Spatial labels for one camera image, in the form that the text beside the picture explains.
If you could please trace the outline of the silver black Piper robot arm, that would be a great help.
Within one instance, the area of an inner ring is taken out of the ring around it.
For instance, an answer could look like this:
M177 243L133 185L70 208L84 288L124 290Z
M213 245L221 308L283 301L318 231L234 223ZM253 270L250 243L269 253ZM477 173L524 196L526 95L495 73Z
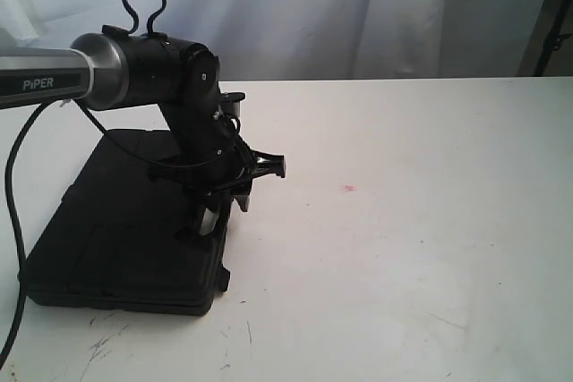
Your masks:
M195 206L217 215L213 233L224 236L231 204L247 209L253 181L284 177L286 161L251 149L241 138L244 94L222 92L218 75L218 58L203 44L104 26L67 49L3 49L1 106L31 106L39 116L71 99L89 119L107 110L158 106L177 152L152 160L126 147L120 131L103 131L114 150L86 175L85 182L99 192L93 203L111 208L114 201L133 201L157 180L170 181Z

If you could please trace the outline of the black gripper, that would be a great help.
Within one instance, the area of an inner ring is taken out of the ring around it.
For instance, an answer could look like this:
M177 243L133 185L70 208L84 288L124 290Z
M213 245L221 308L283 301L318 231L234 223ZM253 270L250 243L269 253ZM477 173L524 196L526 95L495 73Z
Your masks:
M148 177L183 186L187 207L176 239L224 239L232 198L247 199L253 179L274 174L286 177L286 158L254 152L243 140L206 154L185 154L174 140L150 140Z

